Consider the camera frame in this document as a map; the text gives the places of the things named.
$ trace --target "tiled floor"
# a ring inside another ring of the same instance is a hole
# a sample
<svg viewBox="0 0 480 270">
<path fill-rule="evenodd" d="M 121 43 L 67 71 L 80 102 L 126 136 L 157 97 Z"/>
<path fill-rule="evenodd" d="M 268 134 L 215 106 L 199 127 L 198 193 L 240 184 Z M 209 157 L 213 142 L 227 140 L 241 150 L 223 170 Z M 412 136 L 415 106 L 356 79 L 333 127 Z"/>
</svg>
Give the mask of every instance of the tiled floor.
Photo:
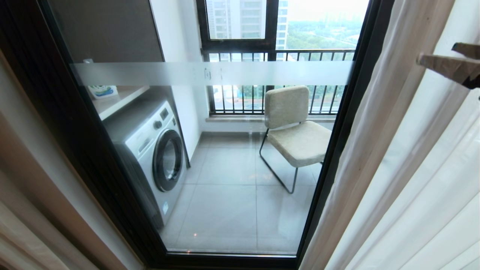
<svg viewBox="0 0 480 270">
<path fill-rule="evenodd" d="M 203 134 L 161 231 L 168 250 L 295 254 L 321 164 L 299 168 L 290 195 L 260 159 L 259 134 Z M 269 144 L 262 154 L 293 183 L 295 169 Z"/>
</svg>

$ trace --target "washing machine door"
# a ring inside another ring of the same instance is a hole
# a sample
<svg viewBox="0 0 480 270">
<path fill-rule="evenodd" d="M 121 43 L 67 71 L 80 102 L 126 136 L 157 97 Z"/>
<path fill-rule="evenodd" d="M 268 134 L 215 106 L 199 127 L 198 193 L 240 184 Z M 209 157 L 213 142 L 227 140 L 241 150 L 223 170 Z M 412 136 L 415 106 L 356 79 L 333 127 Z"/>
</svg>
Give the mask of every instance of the washing machine door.
<svg viewBox="0 0 480 270">
<path fill-rule="evenodd" d="M 167 192 L 175 187 L 180 178 L 182 162 L 180 135 L 168 130 L 158 138 L 153 155 L 153 177 L 160 191 Z"/>
</svg>

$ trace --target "chair seat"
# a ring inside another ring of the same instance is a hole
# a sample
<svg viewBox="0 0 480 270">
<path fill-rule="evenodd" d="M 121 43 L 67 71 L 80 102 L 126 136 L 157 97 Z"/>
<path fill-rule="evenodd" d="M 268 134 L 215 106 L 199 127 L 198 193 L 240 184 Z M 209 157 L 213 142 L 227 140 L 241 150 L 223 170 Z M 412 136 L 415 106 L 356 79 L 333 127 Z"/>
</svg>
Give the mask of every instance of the chair seat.
<svg viewBox="0 0 480 270">
<path fill-rule="evenodd" d="M 312 165 L 324 160 L 332 132 L 312 121 L 271 130 L 268 141 L 293 167 Z"/>
</svg>

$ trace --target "washing machine knob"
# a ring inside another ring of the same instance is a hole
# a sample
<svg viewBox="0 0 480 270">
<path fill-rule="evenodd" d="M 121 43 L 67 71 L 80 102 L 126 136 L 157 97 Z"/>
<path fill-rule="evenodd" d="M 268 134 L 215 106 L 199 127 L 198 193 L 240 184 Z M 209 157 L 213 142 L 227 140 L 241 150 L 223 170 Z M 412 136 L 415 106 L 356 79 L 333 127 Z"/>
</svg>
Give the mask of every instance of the washing machine knob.
<svg viewBox="0 0 480 270">
<path fill-rule="evenodd" d="M 155 121 L 153 122 L 153 128 L 159 129 L 162 127 L 162 122 L 161 121 Z"/>
</svg>

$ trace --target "glass door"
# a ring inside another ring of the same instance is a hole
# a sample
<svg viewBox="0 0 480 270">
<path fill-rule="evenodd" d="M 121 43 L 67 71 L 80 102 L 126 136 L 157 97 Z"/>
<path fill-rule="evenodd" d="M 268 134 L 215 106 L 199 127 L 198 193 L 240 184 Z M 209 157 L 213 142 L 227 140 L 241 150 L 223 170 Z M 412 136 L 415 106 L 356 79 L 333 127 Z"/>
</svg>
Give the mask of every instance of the glass door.
<svg viewBox="0 0 480 270">
<path fill-rule="evenodd" d="M 4 5 L 2 50 L 146 265 L 299 265 L 380 1 L 23 5 Z"/>
</svg>

